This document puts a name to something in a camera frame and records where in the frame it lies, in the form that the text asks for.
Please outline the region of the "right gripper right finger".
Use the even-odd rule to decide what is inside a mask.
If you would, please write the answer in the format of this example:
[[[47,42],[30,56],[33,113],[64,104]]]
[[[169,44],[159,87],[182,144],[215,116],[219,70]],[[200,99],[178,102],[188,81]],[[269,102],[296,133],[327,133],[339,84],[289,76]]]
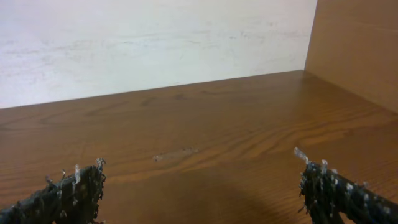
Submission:
[[[328,162],[310,161],[298,147],[294,155],[305,162],[300,174],[300,195],[305,210],[316,224],[341,224],[342,213],[354,223],[397,224],[397,204],[339,175]]]

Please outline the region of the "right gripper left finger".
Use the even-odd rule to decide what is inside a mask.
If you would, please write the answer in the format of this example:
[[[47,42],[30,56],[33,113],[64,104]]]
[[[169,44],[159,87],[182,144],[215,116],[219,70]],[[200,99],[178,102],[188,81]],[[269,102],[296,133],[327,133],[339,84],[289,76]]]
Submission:
[[[105,163],[103,158],[97,158],[95,165],[83,169],[76,165],[74,174],[64,175],[56,183],[47,178],[44,189],[2,209],[1,224],[98,223]]]

